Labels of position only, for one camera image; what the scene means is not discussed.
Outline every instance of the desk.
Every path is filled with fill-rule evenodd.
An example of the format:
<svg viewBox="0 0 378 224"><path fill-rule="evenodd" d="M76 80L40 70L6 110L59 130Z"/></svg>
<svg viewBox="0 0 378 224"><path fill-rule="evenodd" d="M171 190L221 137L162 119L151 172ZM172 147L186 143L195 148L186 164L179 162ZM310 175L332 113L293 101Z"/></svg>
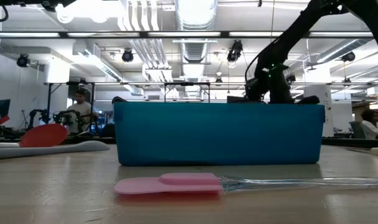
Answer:
<svg viewBox="0 0 378 224"><path fill-rule="evenodd" d="M323 146L313 165L121 167L110 151L0 160L0 223L378 223L378 189L290 189L217 197L117 197L123 178L214 172L258 179L378 177L378 156Z"/></svg>

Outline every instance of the blue container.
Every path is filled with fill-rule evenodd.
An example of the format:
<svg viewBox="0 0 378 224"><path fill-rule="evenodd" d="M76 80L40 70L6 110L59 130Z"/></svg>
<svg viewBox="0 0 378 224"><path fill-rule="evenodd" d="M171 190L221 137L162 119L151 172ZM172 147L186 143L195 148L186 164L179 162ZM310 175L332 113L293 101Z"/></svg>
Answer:
<svg viewBox="0 0 378 224"><path fill-rule="evenodd" d="M115 103L124 166L313 164L321 105Z"/></svg>

